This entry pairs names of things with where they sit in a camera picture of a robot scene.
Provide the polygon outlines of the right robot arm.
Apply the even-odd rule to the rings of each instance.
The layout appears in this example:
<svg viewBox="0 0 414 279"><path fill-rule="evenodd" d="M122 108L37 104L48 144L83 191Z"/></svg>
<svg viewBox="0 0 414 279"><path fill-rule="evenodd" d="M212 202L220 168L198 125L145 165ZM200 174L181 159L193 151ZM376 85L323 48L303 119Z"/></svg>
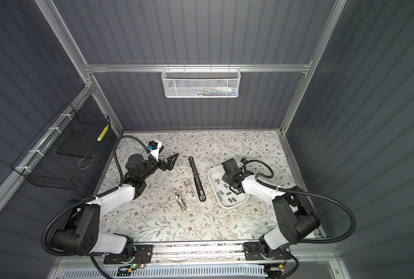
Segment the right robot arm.
<svg viewBox="0 0 414 279"><path fill-rule="evenodd" d="M277 225L259 239L262 253L271 253L280 247L301 242L316 230L321 221L305 192L299 187L282 189L266 181L274 176L253 173L247 170L249 161L235 159L222 162L224 175L222 180L235 194L249 194L273 206Z"/></svg>

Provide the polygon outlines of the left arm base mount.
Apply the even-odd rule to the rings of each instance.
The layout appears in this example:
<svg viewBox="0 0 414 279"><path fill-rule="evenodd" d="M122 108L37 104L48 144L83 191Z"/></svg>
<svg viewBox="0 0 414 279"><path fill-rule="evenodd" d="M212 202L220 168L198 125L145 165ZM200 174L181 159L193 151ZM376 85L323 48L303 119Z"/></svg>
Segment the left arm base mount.
<svg viewBox="0 0 414 279"><path fill-rule="evenodd" d="M153 245L133 245L127 247L122 253L109 253L104 257L105 265L146 265L151 262Z"/></svg>

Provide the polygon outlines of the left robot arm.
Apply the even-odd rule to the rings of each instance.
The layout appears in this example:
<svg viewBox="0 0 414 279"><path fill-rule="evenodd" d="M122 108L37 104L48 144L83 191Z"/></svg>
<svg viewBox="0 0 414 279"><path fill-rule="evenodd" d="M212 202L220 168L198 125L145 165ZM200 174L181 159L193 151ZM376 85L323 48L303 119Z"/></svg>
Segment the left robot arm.
<svg viewBox="0 0 414 279"><path fill-rule="evenodd" d="M95 256L102 253L117 255L123 259L136 256L134 240L121 234L100 232L100 221L115 208L138 198L145 187L145 180L157 170L171 171L179 154L167 161L144 159L133 154L126 164L127 173L122 185L100 195L78 201L53 218L41 237L43 249L55 256Z"/></svg>

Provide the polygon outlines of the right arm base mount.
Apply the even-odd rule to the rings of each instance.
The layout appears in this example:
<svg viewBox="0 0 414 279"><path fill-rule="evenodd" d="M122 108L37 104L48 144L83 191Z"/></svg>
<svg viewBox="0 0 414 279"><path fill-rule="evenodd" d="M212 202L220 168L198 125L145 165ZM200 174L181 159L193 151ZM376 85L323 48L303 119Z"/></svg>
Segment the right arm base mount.
<svg viewBox="0 0 414 279"><path fill-rule="evenodd" d="M246 260L281 260L283 262L292 259L285 249L271 249L262 242L245 242L242 249Z"/></svg>

